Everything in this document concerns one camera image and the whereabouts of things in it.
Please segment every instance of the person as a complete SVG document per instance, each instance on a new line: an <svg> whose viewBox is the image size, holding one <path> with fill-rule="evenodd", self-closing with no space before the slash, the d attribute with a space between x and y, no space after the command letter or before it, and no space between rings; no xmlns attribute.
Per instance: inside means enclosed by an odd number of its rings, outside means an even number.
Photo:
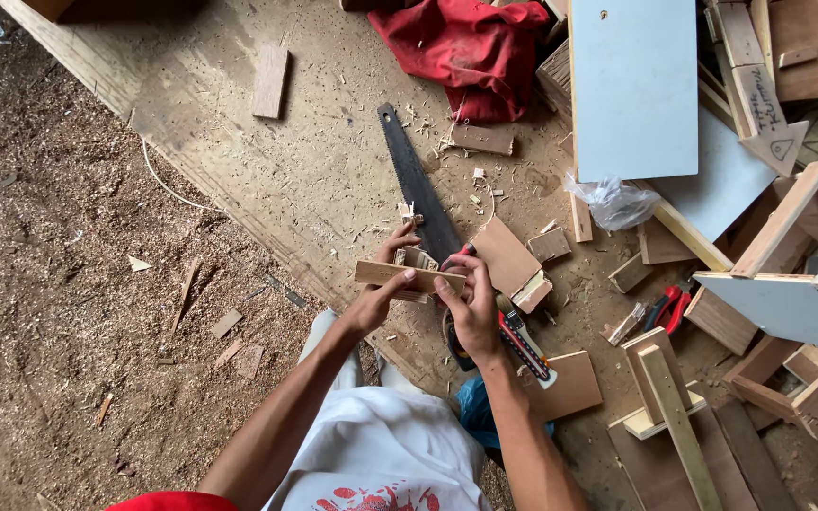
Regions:
<svg viewBox="0 0 818 511"><path fill-rule="evenodd" d="M375 260L390 262L396 249L420 243L412 227L397 229ZM435 287L481 371L516 508L587 509L501 346L487 266L468 255L451 260L465 287L457 294L442 277ZM314 320L299 364L235 433L197 492L147 493L109 510L490 511L475 482L483 448L444 400L392 366L381 368L382 387L362 384L358 342L416 277L410 268L367 285L341 317L328 309Z"/></svg>

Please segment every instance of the wooden floor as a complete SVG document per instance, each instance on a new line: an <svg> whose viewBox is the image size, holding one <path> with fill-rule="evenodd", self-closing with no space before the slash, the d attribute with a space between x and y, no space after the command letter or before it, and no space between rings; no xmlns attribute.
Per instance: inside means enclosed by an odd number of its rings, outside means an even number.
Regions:
<svg viewBox="0 0 818 511"><path fill-rule="evenodd" d="M496 213L517 238L536 236L556 218L573 242L561 186L571 160L558 145L567 130L557 117L533 101L521 122L507 124L516 131L513 157L463 157L456 150L438 157L432 148L450 125L443 87L403 74L365 16L344 13L332 0L212 1L184 22L65 26L46 22L20 0L0 5L337 311L360 288L352 281L356 261L385 236L373 229L392 227L398 218L402 195L375 115L384 102L402 121L410 120L408 106L417 113L406 132L461 238L471 238L491 214L487 195L471 185L472 170L481 167L492 187L509 197L496 204ZM278 121L250 113L261 44L282 44L292 54ZM430 137L414 132L426 117L436 125ZM470 202L472 193L483 197L483 215ZM571 245L572 254L545 264L554 284L545 309L557 325L541 310L527 322L549 357L589 351L605 403L562 420L557 437L596 508L635 509L605 428L639 407L639 395L623 352L598 333L625 317L634 299L660 294L677 267L656 270L623 296L606 277L638 250L634 233L610 237L596 229L595 241ZM419 387L446 397L448 382L454 393L471 374L445 364L448 352L431 307L394 305L368 341ZM390 335L396 338L388 341ZM687 381L711 378L701 368L714 376L733 366L733 360L715 366L727 350L696 329L673 344Z"/></svg>

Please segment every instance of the white laminated board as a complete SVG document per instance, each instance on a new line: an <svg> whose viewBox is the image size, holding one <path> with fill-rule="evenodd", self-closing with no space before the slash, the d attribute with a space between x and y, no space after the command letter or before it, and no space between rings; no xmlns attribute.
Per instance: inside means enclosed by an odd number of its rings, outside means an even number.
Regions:
<svg viewBox="0 0 818 511"><path fill-rule="evenodd" d="M699 108L699 173L649 184L710 241L721 236L778 175L748 151L737 133Z"/></svg>
<svg viewBox="0 0 818 511"><path fill-rule="evenodd" d="M570 0L579 181L698 171L696 6Z"/></svg>
<svg viewBox="0 0 818 511"><path fill-rule="evenodd" d="M759 273L748 279L696 272L694 278L767 334L818 345L818 290L812 275Z"/></svg>

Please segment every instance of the white t-shirt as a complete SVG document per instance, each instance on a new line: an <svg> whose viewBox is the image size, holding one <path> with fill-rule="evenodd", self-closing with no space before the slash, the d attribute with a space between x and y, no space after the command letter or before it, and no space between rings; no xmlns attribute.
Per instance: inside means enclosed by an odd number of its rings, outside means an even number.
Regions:
<svg viewBox="0 0 818 511"><path fill-rule="evenodd" d="M492 511L482 446L447 404L389 388L333 390L267 511Z"/></svg>

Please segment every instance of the white wire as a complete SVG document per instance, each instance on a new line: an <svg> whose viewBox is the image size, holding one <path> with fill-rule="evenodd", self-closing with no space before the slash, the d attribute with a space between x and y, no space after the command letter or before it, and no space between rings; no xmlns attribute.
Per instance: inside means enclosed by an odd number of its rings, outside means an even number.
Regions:
<svg viewBox="0 0 818 511"><path fill-rule="evenodd" d="M147 164L147 168L150 169L150 173L153 174L153 178L156 179L156 182L159 183L163 188L165 188L167 192L172 194L173 197L179 199L180 201L182 201L184 203L187 203L189 205L193 205L194 207L200 207L201 209L208 209L210 211L216 211L216 212L219 212L219 213L224 213L221 209L216 209L215 207L208 207L206 205L200 205L198 203L193 203L190 200L188 200L188 199L182 197L181 195L177 194L176 192L172 191L172 189L170 189L169 186L167 186L166 183L164 183L163 180L160 179L160 176L158 176L153 171L153 167L150 166L150 157L147 156L147 143L144 142L143 137L141 137L141 146L143 147L143 160Z"/></svg>

